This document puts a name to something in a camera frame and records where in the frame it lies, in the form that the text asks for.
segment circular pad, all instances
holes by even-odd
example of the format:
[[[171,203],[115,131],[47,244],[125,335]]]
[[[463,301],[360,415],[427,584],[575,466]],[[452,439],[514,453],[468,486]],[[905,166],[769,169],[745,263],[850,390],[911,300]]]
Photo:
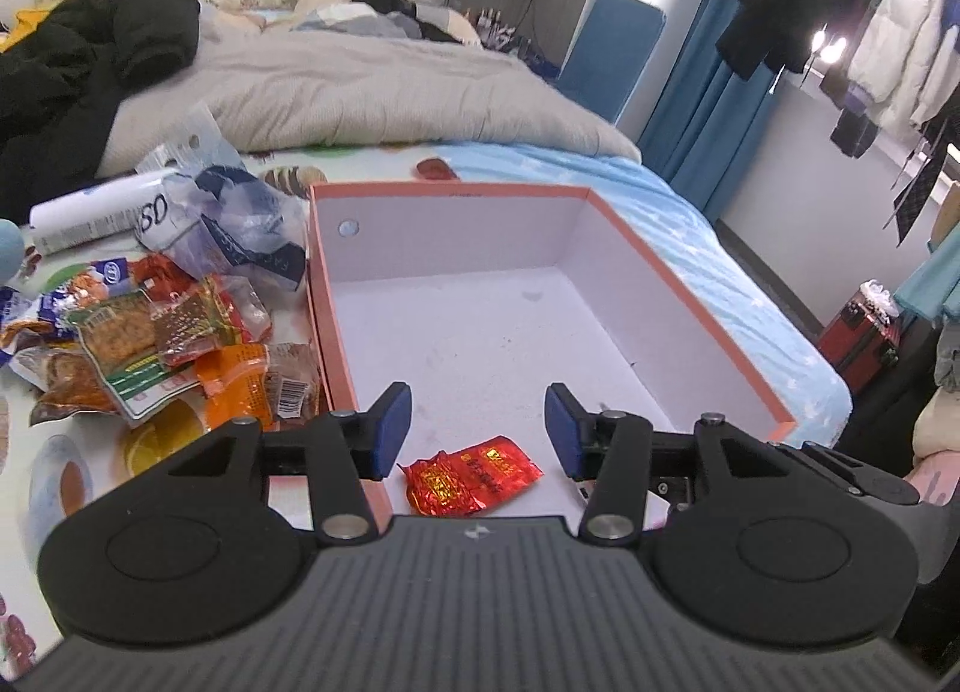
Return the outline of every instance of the circular pad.
[[[833,527],[813,519],[762,519],[743,529],[740,558],[773,580],[808,583],[832,576],[850,559],[850,544]]]
[[[97,508],[60,524],[37,563],[67,634],[141,647],[210,640],[273,609],[299,575],[299,537],[264,505],[177,505],[123,520]]]
[[[741,481],[675,513],[653,553],[662,586],[707,626],[755,643],[891,634],[916,587],[910,541],[856,499],[792,480]]]

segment blue bed sheet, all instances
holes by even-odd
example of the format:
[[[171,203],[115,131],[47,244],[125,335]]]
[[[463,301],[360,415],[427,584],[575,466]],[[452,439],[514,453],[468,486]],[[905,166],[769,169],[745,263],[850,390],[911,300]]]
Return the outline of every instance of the blue bed sheet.
[[[707,219],[654,172],[625,158],[526,145],[469,142],[434,150],[467,181],[592,187],[707,306],[797,419],[785,442],[837,441],[851,412],[844,382],[720,246]]]

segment open cardboard box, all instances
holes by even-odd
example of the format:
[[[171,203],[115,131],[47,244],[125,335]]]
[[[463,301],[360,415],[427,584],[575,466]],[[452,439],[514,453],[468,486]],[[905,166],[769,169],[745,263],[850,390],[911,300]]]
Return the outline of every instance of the open cardboard box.
[[[544,431],[564,382],[591,412],[688,432],[703,412],[765,441],[794,419],[712,315],[589,188],[354,182],[311,191],[309,293],[331,409],[413,390],[398,462],[496,435],[544,477],[494,515],[563,515],[581,494]],[[379,522],[411,513],[395,468]]]

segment mattress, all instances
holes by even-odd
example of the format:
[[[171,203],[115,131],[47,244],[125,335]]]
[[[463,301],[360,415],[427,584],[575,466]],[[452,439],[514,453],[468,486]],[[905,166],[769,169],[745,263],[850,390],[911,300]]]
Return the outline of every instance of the mattress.
[[[784,318],[717,242],[696,209],[656,175],[622,158],[586,158],[526,146],[478,143],[378,148],[313,147],[245,158],[253,172],[313,166],[331,182],[408,180],[425,158],[444,158],[466,181],[566,182],[588,185],[654,249],[726,329],[797,420],[785,441],[832,445],[851,410],[845,385],[813,346]],[[80,246],[45,260],[27,290],[40,292],[50,276],[78,262],[136,255],[131,233]],[[309,342],[305,290],[271,299],[274,340]],[[690,353],[688,380],[711,381]],[[149,428],[130,433],[114,417],[80,414],[29,427],[35,391],[0,371],[0,599],[35,644],[35,656],[59,641],[35,577],[37,552],[70,510],[123,483],[151,446],[176,448],[202,433],[202,398],[181,395]],[[309,526],[302,479],[272,481],[270,505],[292,524]],[[0,631],[3,622],[0,620]],[[16,659],[0,651],[0,675],[19,675]]]

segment blue chair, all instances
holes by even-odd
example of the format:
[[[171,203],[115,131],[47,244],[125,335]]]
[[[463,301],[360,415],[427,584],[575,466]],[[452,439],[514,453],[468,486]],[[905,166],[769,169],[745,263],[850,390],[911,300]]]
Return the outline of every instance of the blue chair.
[[[665,23],[661,10],[642,1],[594,1],[560,72],[558,91],[616,123]]]

